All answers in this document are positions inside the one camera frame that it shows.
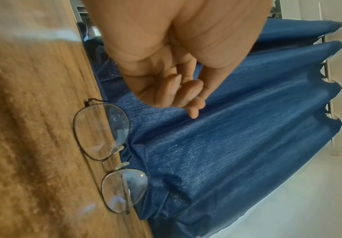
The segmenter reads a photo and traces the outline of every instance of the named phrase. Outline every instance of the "curtain fold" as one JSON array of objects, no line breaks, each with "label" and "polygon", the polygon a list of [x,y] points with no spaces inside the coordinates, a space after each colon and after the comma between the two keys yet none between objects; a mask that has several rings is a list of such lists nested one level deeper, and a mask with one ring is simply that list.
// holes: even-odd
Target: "curtain fold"
[{"label": "curtain fold", "polygon": [[320,70],[342,42],[313,43],[341,25],[268,20],[195,120],[141,103],[121,77],[102,80],[108,99],[129,116],[121,160],[149,178],[136,211],[156,238],[208,237],[229,226],[338,133],[342,123],[326,116],[325,105],[341,87],[323,81]]}]

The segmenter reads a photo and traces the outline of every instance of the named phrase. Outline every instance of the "glasses lens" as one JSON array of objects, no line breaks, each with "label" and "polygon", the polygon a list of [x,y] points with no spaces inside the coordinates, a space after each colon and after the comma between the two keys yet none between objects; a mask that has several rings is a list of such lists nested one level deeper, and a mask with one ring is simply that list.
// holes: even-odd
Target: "glasses lens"
[{"label": "glasses lens", "polygon": [[133,207],[146,190],[146,174],[136,169],[119,170],[108,174],[101,184],[104,202],[116,213]]},{"label": "glasses lens", "polygon": [[116,152],[129,135],[129,119],[119,107],[97,104],[78,112],[74,119],[75,136],[93,159],[103,160]]}]

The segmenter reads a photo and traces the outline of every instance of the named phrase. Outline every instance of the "blue curtain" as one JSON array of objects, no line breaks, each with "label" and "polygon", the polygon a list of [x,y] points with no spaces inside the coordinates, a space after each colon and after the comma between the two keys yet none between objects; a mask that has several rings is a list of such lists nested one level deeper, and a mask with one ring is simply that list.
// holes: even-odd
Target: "blue curtain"
[{"label": "blue curtain", "polygon": [[99,70],[104,95],[129,116],[121,159],[149,178],[136,211],[156,238],[209,237],[229,226],[340,130],[325,106],[341,87],[324,82],[320,70],[342,42],[313,43],[341,25],[268,20],[195,120],[138,101],[113,62]]}]

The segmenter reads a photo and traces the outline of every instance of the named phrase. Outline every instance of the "wooden table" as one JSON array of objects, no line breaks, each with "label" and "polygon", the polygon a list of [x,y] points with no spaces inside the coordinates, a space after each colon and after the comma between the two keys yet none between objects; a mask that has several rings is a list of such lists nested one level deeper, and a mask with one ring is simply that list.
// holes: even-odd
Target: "wooden table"
[{"label": "wooden table", "polygon": [[151,237],[133,209],[106,209],[74,140],[91,97],[101,96],[68,0],[0,0],[0,237]]}]

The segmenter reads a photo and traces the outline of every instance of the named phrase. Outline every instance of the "hand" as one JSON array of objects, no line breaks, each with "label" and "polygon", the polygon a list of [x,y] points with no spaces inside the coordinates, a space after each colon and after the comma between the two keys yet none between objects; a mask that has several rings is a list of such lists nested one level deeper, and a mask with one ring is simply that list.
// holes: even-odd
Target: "hand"
[{"label": "hand", "polygon": [[[85,0],[105,50],[130,90],[153,107],[192,118],[242,62],[271,0]],[[197,60],[203,64],[193,80]]]}]

